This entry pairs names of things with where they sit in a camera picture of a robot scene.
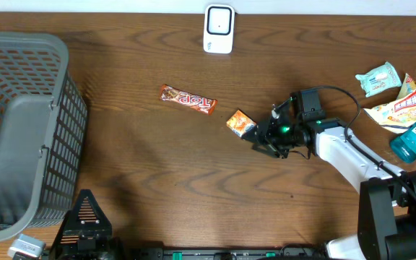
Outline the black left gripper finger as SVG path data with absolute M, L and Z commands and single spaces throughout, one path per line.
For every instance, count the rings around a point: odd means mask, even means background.
M 66 218 L 64 235 L 112 235 L 110 221 L 99 207 L 91 190 L 82 189 Z
M 70 219 L 70 214 L 72 213 L 71 210 L 69 210 L 65 216 L 64 216 L 64 220 L 61 223 L 61 226 L 57 232 L 57 235 L 51 245 L 51 249 L 50 249 L 50 253 L 68 253 L 69 252 L 69 244 L 62 244 L 61 240 L 64 236 L 64 231 L 66 230 L 66 225 L 69 222 Z

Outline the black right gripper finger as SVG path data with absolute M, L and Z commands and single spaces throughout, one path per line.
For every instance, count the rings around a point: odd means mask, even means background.
M 268 145 L 264 146 L 263 144 L 254 143 L 251 149 L 272 158 L 280 158 L 280 155 L 271 149 Z
M 248 130 L 245 134 L 243 134 L 241 136 L 242 140 L 251 142 L 251 143 L 257 143 L 258 142 L 258 138 L 256 135 L 257 132 L 257 128 L 252 128 L 250 130 Z

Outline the small orange snack packet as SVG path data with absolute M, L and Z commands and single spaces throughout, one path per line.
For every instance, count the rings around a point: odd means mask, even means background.
M 243 111 L 237 110 L 226 122 L 227 127 L 237 136 L 242 137 L 256 126 Z

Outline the red Top chocolate bar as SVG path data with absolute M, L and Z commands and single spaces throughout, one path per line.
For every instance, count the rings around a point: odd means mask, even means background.
M 195 95 L 167 84 L 163 84 L 160 89 L 160 99 L 190 107 L 207 115 L 211 115 L 217 105 L 216 99 Z

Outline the light teal snack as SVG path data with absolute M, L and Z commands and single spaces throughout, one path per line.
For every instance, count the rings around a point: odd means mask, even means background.
M 365 74 L 356 74 L 355 78 L 360 82 L 367 98 L 387 89 L 402 86 L 396 69 L 388 61 Z

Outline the teal mouthwash bottle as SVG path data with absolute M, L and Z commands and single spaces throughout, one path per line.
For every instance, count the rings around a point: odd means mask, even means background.
M 390 142 L 390 148 L 405 163 L 416 160 L 416 123 Z

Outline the cream snack bag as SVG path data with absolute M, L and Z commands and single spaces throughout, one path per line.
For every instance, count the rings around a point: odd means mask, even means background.
M 385 130 L 402 134 L 416 123 L 416 81 L 405 74 L 395 101 L 364 108 L 364 112 Z

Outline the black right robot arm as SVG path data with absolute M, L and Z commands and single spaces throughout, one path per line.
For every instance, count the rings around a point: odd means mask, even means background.
M 363 144 L 348 123 L 329 118 L 320 87 L 291 94 L 241 139 L 270 157 L 285 159 L 300 147 L 333 166 L 359 195 L 357 232 L 327 242 L 328 259 L 416 259 L 416 171 L 407 172 Z

